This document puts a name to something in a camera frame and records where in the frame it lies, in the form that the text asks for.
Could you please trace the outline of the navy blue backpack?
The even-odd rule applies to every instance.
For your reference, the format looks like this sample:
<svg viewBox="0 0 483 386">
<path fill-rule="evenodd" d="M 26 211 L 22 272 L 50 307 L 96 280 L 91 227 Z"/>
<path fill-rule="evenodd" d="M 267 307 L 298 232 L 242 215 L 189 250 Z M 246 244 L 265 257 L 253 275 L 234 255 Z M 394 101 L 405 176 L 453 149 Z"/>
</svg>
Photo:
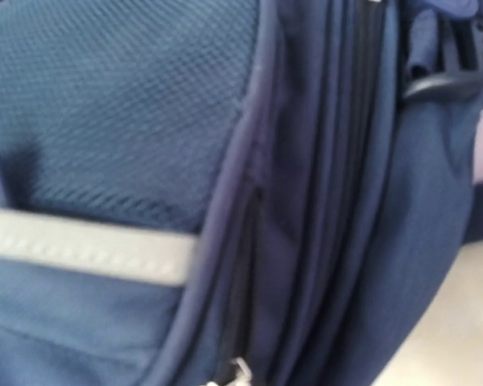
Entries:
<svg viewBox="0 0 483 386">
<path fill-rule="evenodd" d="M 0 1 L 0 385 L 368 385 L 483 240 L 483 1 Z"/>
</svg>

